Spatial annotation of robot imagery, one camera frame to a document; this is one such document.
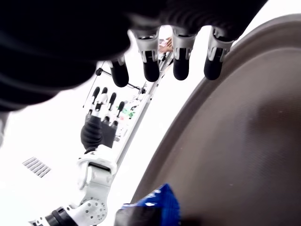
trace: blue package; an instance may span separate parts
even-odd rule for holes
[[[180,205],[169,184],[164,184],[135,204],[124,204],[115,226],[178,226]]]

